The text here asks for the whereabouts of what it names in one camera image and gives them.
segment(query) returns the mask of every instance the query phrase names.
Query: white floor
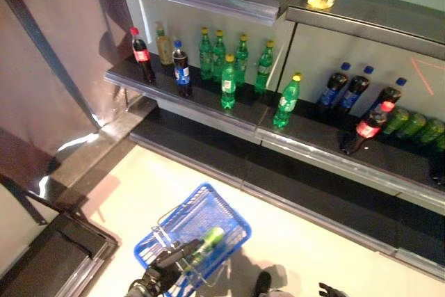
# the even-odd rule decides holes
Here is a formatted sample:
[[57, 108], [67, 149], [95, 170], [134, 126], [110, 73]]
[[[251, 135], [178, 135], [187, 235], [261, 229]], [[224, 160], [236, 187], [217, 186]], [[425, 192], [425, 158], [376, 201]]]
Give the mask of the white floor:
[[306, 220], [141, 147], [135, 147], [89, 195], [91, 221], [122, 242], [89, 297], [124, 296], [143, 274], [134, 246], [157, 219], [209, 181], [252, 227], [213, 289], [202, 296], [251, 296], [261, 269], [273, 287], [318, 296], [324, 282], [350, 297], [444, 297], [445, 284]]

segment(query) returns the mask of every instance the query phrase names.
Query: green bottle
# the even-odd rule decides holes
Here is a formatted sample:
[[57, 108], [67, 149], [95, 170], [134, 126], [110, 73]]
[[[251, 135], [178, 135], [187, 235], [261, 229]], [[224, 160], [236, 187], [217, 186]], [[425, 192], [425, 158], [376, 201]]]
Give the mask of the green bottle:
[[397, 131], [396, 136], [406, 138], [414, 135], [426, 123], [426, 118], [422, 114], [412, 113], [408, 121], [403, 123], [402, 127]]
[[201, 61], [201, 78], [204, 80], [211, 79], [211, 43], [209, 39], [209, 30], [207, 27], [201, 28], [201, 44], [200, 44], [200, 61]]
[[281, 94], [280, 102], [278, 104], [277, 112], [273, 117], [273, 125], [282, 128], [289, 123], [289, 118], [291, 117], [291, 112], [297, 104], [298, 95], [300, 94], [300, 81], [302, 75], [296, 72], [292, 81], [283, 90]]
[[221, 81], [221, 74], [223, 73], [225, 46], [223, 42], [223, 31], [216, 31], [216, 44], [213, 47], [213, 68], [212, 77], [217, 83]]
[[426, 123], [426, 126], [420, 129], [420, 131], [416, 134], [416, 140], [422, 145], [428, 144], [442, 135], [444, 131], [444, 123], [439, 121], [437, 118], [432, 118]]
[[257, 82], [255, 83], [255, 92], [263, 94], [266, 90], [267, 79], [273, 62], [273, 41], [266, 43], [266, 48], [259, 59]]
[[221, 77], [221, 105], [224, 109], [232, 109], [235, 105], [236, 90], [234, 55], [226, 55], [225, 61]]
[[385, 124], [383, 129], [383, 133], [386, 135], [390, 135], [399, 129], [403, 123], [408, 121], [410, 118], [410, 113], [403, 108], [396, 107], [389, 115], [388, 122]]
[[239, 38], [239, 46], [235, 53], [235, 81], [236, 85], [242, 86], [245, 82], [245, 69], [248, 66], [248, 37], [243, 34]]

